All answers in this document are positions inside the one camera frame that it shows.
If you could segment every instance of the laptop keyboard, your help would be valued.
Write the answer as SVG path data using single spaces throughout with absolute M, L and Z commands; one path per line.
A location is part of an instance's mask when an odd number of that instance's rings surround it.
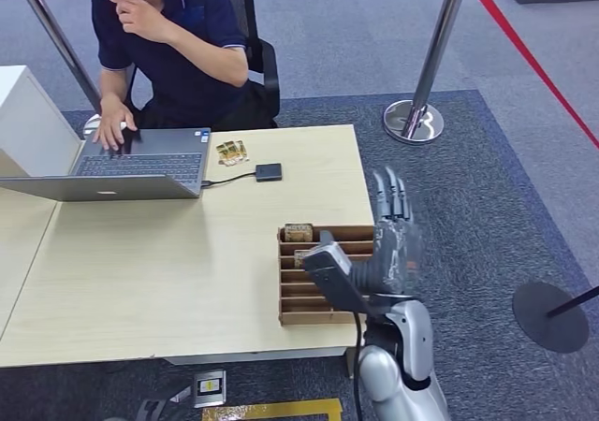
M 181 184 L 198 182 L 202 155 L 190 154 L 113 154 L 84 156 L 77 176 L 168 175 Z

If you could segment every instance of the wooden card holder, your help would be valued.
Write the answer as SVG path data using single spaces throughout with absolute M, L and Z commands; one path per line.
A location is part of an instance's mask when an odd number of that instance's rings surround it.
M 352 260 L 372 255 L 372 226 L 313 226 L 312 242 L 286 242 L 285 228 L 278 231 L 279 321 L 284 325 L 322 325 L 354 323 L 350 312 L 333 309 L 304 269 L 296 269 L 294 254 L 309 250 L 320 241 L 320 233 L 330 231 Z

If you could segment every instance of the yellow floor marker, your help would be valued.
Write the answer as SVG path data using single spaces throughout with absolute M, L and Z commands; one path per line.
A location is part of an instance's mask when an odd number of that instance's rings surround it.
M 341 421 L 341 403 L 335 398 L 239 405 L 236 407 L 209 407 L 203 409 L 202 421 L 236 421 L 240 419 L 309 416 L 311 414 L 326 414 L 329 421 Z

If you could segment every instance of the red tape line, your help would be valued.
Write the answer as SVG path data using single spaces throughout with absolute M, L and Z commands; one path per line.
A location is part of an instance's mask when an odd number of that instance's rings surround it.
M 551 78 L 549 78 L 549 75 L 548 75 L 547 73 L 545 73 L 545 70 L 543 70 L 543 68 L 539 63 L 539 61 L 537 61 L 535 58 L 535 56 L 533 56 L 533 53 L 531 53 L 530 50 L 529 50 L 528 47 L 526 47 L 526 45 L 525 45 L 524 42 L 522 41 L 522 39 L 517 35 L 516 30 L 514 30 L 514 27 L 512 27 L 508 21 L 508 19 L 501 11 L 501 9 L 499 9 L 497 5 L 496 5 L 496 2 L 494 2 L 493 0 L 480 0 L 480 1 L 480 3 L 483 4 L 483 7 L 485 7 L 487 11 L 489 11 L 489 14 L 490 14 L 491 17 L 495 19 L 496 22 L 497 22 L 497 24 L 499 25 L 499 27 L 501 27 L 501 29 L 503 30 L 504 33 L 505 33 L 506 36 L 508 36 L 509 40 L 511 41 L 512 44 L 514 44 L 518 51 L 520 51 L 520 54 L 521 54 L 524 59 L 526 60 L 526 62 L 528 62 L 531 67 L 533 67 L 533 69 L 535 70 L 537 73 L 537 75 L 539 76 L 539 78 L 541 78 L 543 82 L 545 82 L 547 85 L 547 87 L 549 88 L 549 90 L 551 90 L 554 95 L 555 95 L 556 98 L 557 98 L 561 103 L 562 106 L 563 106 L 566 110 L 567 110 L 568 113 L 570 113 L 574 119 L 574 121 L 576 122 L 576 124 L 580 126 L 580 128 L 584 132 L 584 134 L 585 134 L 588 139 L 590 139 L 595 147 L 599 149 L 599 140 L 597 140 L 594 136 L 594 134 L 593 134 L 593 131 L 591 131 L 588 126 L 587 126 L 586 123 L 585 123 L 581 116 L 579 116 L 574 108 L 573 108 L 572 105 L 570 105 L 570 103 L 569 103 L 565 96 L 563 96 L 561 92 L 560 92 L 560 89 L 557 89 L 557 86 L 554 84 L 553 81 L 551 81 Z

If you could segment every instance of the light wood desk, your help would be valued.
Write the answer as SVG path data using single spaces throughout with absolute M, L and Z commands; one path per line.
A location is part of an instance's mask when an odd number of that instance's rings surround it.
M 54 207 L 0 189 L 0 339 Z
M 250 162 L 218 164 L 242 139 Z M 371 225 L 350 125 L 218 133 L 206 178 L 280 162 L 199 201 L 59 205 L 0 341 L 0 366 L 350 346 L 354 325 L 281 327 L 277 228 Z

